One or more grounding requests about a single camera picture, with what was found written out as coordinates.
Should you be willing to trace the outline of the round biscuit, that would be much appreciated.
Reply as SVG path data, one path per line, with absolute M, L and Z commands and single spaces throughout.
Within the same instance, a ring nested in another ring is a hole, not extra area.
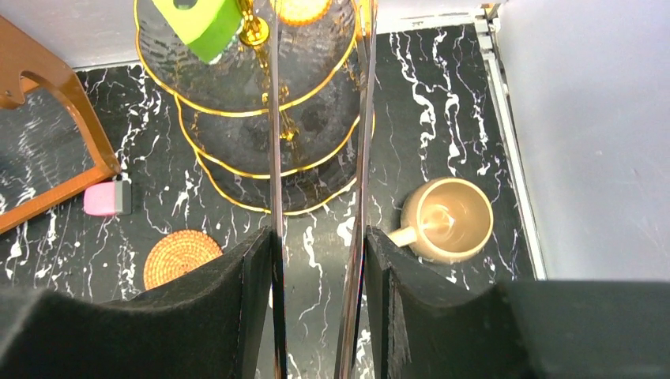
M 276 0 L 270 4 L 279 19 L 291 26 L 304 26 L 320 20 L 328 12 L 331 0 Z

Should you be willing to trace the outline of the metal tongs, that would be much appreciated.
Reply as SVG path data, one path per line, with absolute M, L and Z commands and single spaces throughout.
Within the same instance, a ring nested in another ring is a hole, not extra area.
M 353 172 L 347 185 L 304 212 L 289 213 L 284 236 L 286 298 L 274 310 L 287 310 L 288 337 L 281 378 L 354 378 L 363 298 L 363 235 L 367 209 L 371 142 L 375 134 L 378 3 L 364 1 L 358 12 L 358 60 L 363 76 L 360 121 L 353 141 L 340 150 L 340 174 Z

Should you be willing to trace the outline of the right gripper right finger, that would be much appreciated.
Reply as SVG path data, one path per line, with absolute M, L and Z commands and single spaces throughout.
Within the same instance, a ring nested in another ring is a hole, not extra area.
M 374 227 L 364 264 L 378 378 L 666 378 L 669 285 L 517 280 L 467 291 Z

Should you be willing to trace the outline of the green cake wedge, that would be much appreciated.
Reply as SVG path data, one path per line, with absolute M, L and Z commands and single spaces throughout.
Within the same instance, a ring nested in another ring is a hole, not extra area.
M 216 60 L 243 25 L 236 0 L 155 1 L 153 5 L 181 42 L 204 63 Z

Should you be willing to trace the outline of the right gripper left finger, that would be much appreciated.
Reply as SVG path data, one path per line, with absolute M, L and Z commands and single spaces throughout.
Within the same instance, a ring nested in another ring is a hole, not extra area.
M 4 378 L 252 378 L 268 306 L 263 227 L 222 256 L 129 300 L 1 290 Z

